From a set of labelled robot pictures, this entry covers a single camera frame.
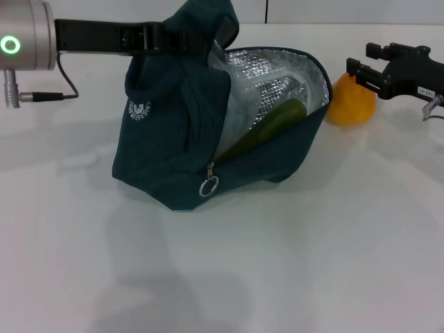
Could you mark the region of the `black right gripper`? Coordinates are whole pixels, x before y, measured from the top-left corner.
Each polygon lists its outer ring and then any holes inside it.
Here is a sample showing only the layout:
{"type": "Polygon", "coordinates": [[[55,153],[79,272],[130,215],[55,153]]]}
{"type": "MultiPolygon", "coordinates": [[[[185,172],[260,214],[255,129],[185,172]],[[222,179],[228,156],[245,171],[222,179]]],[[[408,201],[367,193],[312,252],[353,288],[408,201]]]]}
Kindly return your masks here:
{"type": "Polygon", "coordinates": [[[416,47],[390,43],[367,43],[366,57],[389,60],[382,74],[353,58],[346,60],[346,72],[356,84],[379,92],[383,100],[409,95],[430,101],[443,95],[443,64],[432,60],[416,47]]]}

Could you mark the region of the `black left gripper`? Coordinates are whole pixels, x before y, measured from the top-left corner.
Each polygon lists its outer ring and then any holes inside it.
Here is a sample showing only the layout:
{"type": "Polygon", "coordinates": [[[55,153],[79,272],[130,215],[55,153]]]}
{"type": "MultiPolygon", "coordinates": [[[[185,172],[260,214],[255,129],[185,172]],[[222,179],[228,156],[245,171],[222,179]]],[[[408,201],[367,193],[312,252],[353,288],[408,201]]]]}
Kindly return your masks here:
{"type": "Polygon", "coordinates": [[[139,51],[139,24],[56,19],[57,50],[69,53],[134,54],[143,56],[197,56],[210,51],[213,39],[161,22],[143,22],[139,51]]]}

